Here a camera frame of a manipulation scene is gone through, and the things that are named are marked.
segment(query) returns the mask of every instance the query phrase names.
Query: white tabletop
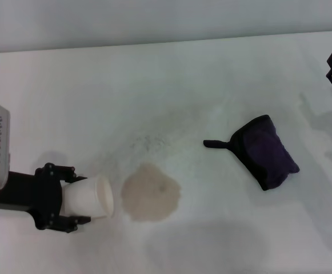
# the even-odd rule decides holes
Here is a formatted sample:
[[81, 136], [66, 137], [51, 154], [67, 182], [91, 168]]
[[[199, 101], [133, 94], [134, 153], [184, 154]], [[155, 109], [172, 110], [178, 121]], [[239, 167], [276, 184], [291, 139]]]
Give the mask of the white tabletop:
[[[332, 273], [332, 32], [0, 54], [11, 170], [106, 174], [112, 219], [38, 231], [0, 211], [0, 273]], [[269, 114], [298, 174], [262, 191], [227, 150]], [[132, 221], [121, 188], [142, 163], [181, 187], [161, 221]]]

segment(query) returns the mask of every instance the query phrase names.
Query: paper cup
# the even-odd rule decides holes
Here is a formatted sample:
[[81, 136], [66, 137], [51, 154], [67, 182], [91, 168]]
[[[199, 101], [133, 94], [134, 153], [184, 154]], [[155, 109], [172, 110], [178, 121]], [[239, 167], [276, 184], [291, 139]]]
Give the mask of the paper cup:
[[99, 176], [66, 185], [62, 209], [67, 216], [111, 217], [114, 198], [109, 181]]

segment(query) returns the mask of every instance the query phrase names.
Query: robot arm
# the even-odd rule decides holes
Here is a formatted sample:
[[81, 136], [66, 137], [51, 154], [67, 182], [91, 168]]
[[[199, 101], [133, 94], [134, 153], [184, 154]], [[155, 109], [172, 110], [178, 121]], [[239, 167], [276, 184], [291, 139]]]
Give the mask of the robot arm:
[[74, 183], [85, 177], [77, 176], [74, 167], [45, 164], [35, 175], [9, 171], [10, 113], [0, 106], [0, 209], [28, 212], [40, 230], [72, 232], [77, 225], [91, 221], [88, 216], [61, 216], [61, 180]]

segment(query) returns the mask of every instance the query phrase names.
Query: white wall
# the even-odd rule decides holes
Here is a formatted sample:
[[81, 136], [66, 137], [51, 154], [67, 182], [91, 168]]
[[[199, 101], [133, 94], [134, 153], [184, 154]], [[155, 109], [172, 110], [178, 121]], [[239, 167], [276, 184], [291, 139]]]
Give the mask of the white wall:
[[332, 30], [332, 0], [0, 0], [0, 52]]

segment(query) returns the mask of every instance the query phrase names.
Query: purple pouch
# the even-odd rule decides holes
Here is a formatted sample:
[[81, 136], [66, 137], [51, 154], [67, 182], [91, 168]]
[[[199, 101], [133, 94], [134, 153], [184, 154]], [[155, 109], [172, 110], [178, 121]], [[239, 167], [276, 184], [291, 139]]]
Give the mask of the purple pouch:
[[233, 152], [256, 178], [263, 190], [276, 188], [299, 167], [284, 148], [268, 115], [253, 119], [236, 131], [229, 142], [204, 140], [209, 148]]

